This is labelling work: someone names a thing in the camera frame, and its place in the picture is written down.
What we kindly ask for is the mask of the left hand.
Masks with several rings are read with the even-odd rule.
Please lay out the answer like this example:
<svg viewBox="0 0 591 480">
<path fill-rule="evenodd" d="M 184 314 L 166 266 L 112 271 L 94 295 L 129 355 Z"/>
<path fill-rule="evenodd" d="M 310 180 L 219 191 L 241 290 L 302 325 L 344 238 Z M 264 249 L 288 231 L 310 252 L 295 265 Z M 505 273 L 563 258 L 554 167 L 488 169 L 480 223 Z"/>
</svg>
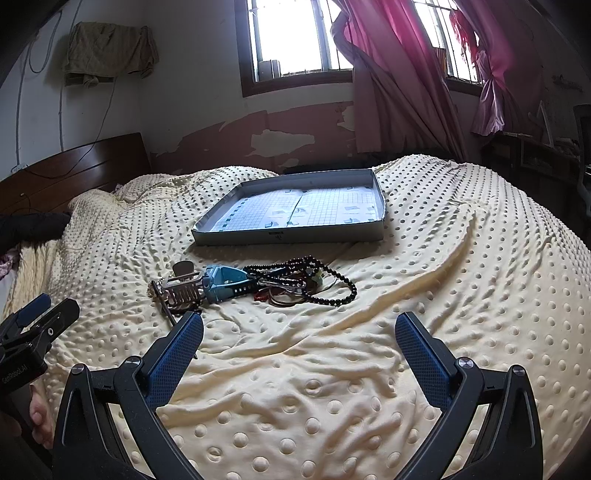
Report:
<svg viewBox="0 0 591 480">
<path fill-rule="evenodd" d="M 35 385 L 30 386 L 30 391 L 29 415 L 33 427 L 32 437 L 39 445 L 51 450 L 53 448 L 54 425 L 48 403 Z"/>
</svg>

